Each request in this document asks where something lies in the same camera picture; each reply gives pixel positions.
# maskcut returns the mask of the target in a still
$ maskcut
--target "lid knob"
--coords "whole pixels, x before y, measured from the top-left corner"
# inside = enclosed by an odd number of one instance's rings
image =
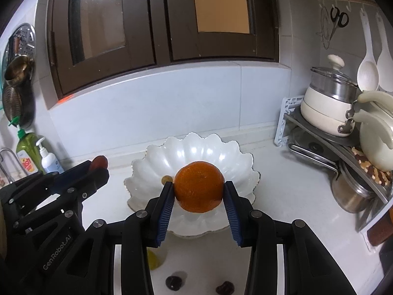
[[[327,58],[328,58],[328,60],[329,60],[329,62],[331,64],[332,68],[335,69],[335,70],[339,71],[345,65],[344,60],[342,58],[340,58],[338,55],[329,54],[327,56]]]

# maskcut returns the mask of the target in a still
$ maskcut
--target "bottle label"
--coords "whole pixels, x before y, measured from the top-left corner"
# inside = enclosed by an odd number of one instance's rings
[[[21,151],[17,152],[17,155],[18,155],[19,160],[20,160],[21,164],[23,165],[24,169],[29,174],[33,174],[38,171],[37,166],[35,166],[33,160],[31,159],[31,157],[29,156],[29,154],[27,154],[27,152],[25,150],[21,150]]]
[[[60,165],[60,163],[58,162],[58,160],[55,160],[51,165],[49,165],[48,167],[45,168],[45,171],[47,173],[50,172],[59,172],[59,173],[63,173],[64,169],[62,168],[62,166]]]

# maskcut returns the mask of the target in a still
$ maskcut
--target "white ladle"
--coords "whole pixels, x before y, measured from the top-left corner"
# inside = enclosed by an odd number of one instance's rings
[[[379,74],[379,85],[388,92],[393,92],[393,60],[390,55],[388,38],[382,17],[376,13],[379,35],[381,36],[382,52],[378,58],[377,68]]]
[[[359,65],[357,77],[358,86],[361,91],[374,91],[378,88],[379,75],[373,54],[370,22],[363,8],[360,9],[360,19],[362,20],[364,39],[366,41],[366,55]]]

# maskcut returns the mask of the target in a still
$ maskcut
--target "scalloped white bowl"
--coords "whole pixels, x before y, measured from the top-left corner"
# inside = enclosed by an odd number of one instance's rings
[[[144,209],[150,199],[160,195],[163,176],[169,175],[174,179],[183,166],[195,161],[215,165],[225,181],[233,181],[239,196],[254,203],[253,191],[261,175],[252,169],[252,154],[241,153],[236,141],[224,143],[217,134],[201,138],[196,133],[189,133],[183,140],[170,136],[162,146],[148,146],[145,157],[132,162],[132,176],[124,180],[131,194],[128,206],[133,211]],[[228,226],[223,202],[209,212],[197,214],[185,211],[175,201],[168,231],[191,238]]]

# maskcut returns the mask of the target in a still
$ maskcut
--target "cabinet door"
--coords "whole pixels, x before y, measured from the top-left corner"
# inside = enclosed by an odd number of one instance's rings
[[[155,64],[148,0],[54,0],[52,31],[62,95]]]
[[[250,57],[278,62],[276,0],[167,0],[173,60]]]

